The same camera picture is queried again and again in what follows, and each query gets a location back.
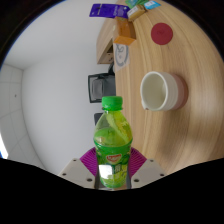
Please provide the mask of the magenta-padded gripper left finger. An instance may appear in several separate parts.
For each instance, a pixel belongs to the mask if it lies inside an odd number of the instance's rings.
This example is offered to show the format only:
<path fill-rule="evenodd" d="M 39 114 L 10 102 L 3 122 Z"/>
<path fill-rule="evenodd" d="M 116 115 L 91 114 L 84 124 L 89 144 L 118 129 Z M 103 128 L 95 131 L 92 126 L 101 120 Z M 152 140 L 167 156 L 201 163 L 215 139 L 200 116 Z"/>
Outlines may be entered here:
<path fill-rule="evenodd" d="M 99 175 L 95 148 L 88 150 L 81 158 L 73 158 L 59 177 L 84 188 L 97 189 Z"/>

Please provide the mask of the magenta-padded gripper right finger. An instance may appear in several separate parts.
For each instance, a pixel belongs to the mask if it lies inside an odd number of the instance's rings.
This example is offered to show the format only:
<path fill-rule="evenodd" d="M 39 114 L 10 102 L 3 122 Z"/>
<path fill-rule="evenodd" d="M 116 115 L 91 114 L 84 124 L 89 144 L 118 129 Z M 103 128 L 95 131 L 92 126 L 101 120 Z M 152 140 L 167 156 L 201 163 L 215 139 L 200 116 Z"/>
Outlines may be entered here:
<path fill-rule="evenodd" d="M 137 149 L 131 149 L 126 180 L 128 189 L 146 186 L 165 175 L 165 171 L 154 159 L 147 159 Z"/>

